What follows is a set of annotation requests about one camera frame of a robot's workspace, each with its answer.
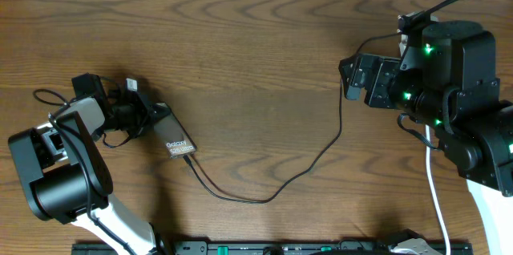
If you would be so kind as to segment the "Galaxy S25 Ultra smartphone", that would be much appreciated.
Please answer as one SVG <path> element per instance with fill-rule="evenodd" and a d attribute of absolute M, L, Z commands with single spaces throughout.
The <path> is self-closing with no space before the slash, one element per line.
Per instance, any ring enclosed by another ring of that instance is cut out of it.
<path fill-rule="evenodd" d="M 154 131 L 164 143 L 171 158 L 189 156 L 197 147 L 173 112 L 156 124 Z"/>

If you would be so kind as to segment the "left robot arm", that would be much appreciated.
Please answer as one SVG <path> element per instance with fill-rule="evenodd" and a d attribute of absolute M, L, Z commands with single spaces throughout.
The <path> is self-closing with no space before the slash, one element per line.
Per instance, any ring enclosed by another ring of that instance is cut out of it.
<path fill-rule="evenodd" d="M 110 131 L 135 139 L 171 109 L 138 91 L 134 79 L 113 91 L 103 81 L 89 73 L 74 77 L 73 99 L 61 97 L 45 123 L 8 139 L 27 203 L 38 219 L 86 229 L 118 254 L 173 254 L 168 240 L 114 195 L 95 145 Z"/>

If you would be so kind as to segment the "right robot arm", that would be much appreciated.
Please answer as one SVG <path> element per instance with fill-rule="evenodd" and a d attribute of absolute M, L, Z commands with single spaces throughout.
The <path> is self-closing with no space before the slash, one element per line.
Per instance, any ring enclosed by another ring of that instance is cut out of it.
<path fill-rule="evenodd" d="M 512 252 L 512 103 L 499 98 L 495 37 L 470 21 L 422 22 L 401 57 L 356 53 L 339 71 L 344 96 L 398 109 L 432 128 L 435 149 L 467 181 L 492 254 Z"/>

